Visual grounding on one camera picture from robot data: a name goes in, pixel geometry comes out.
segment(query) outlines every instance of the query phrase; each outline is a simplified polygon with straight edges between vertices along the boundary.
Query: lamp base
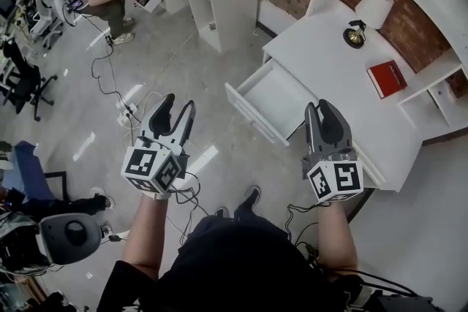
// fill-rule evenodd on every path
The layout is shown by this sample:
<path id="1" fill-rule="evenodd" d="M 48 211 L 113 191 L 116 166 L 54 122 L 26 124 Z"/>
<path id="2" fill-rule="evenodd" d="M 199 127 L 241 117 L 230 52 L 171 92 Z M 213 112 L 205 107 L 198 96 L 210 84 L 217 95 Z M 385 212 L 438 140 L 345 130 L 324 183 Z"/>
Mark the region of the lamp base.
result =
<path id="1" fill-rule="evenodd" d="M 353 28 L 347 28 L 343 32 L 343 39 L 352 48 L 361 48 L 364 46 L 364 38 L 361 32 L 361 28 L 359 28 L 358 30 L 355 30 Z"/>

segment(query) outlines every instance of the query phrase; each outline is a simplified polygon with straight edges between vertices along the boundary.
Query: red book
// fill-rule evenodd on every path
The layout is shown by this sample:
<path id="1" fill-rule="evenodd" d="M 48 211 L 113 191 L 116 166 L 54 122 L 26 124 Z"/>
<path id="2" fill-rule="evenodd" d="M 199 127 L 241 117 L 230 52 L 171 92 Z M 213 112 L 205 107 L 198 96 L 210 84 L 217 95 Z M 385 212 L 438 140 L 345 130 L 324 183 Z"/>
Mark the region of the red book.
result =
<path id="1" fill-rule="evenodd" d="M 394 60 L 367 69 L 381 99 L 407 87 L 407 83 Z"/>

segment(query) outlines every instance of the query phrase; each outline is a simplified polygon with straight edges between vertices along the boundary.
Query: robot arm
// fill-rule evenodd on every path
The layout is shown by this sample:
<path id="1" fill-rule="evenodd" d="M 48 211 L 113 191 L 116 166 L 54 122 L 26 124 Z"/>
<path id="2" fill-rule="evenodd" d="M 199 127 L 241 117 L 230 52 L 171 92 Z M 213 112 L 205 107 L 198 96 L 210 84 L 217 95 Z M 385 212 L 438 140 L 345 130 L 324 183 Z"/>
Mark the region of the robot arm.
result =
<path id="1" fill-rule="evenodd" d="M 305 112 L 309 153 L 302 158 L 302 176 L 314 187 L 319 202 L 347 200 L 363 191 L 362 162 L 352 146 L 351 128 L 324 99 Z"/>
<path id="2" fill-rule="evenodd" d="M 188 102 L 171 126 L 174 94 L 159 100 L 141 121 L 135 146 L 125 153 L 121 175 L 143 192 L 166 194 L 176 178 L 184 178 L 189 155 L 184 144 L 195 119 L 195 104 Z"/>

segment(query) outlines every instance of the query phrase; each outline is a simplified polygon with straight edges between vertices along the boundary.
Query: table lamp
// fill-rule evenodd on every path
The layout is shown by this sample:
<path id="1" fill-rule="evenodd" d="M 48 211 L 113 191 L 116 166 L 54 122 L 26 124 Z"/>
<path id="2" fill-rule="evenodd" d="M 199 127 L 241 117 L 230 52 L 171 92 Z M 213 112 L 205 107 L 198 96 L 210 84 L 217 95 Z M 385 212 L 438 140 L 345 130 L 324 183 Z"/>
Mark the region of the table lamp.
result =
<path id="1" fill-rule="evenodd" d="M 344 31 L 343 38 L 346 43 L 353 48 L 363 47 L 366 27 L 381 28 L 392 6 L 393 0 L 361 0 L 355 8 L 359 20 L 350 22 L 350 26 L 357 26 L 358 30 L 347 28 Z"/>

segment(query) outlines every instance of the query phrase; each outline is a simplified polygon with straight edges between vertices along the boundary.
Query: black office chair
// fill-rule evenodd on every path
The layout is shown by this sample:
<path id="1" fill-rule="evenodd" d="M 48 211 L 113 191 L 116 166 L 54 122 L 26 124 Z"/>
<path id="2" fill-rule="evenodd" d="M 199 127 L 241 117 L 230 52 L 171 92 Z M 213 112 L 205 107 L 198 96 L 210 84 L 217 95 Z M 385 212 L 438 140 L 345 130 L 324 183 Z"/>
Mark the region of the black office chair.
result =
<path id="1" fill-rule="evenodd" d="M 42 100 L 49 105 L 54 105 L 53 100 L 47 100 L 42 93 L 48 87 L 51 80 L 57 80 L 58 77 L 54 75 L 48 80 L 42 78 L 39 68 L 28 64 L 23 55 L 21 55 L 20 48 L 13 38 L 3 44 L 3 54 L 6 58 L 12 59 L 19 71 L 19 75 L 12 73 L 12 76 L 19 78 L 19 81 L 10 86 L 3 105 L 5 105 L 7 100 L 10 100 L 16 108 L 16 113 L 19 114 L 24 105 L 30 102 L 34 106 L 34 120 L 40 121 L 41 118 L 37 115 L 39 101 Z"/>

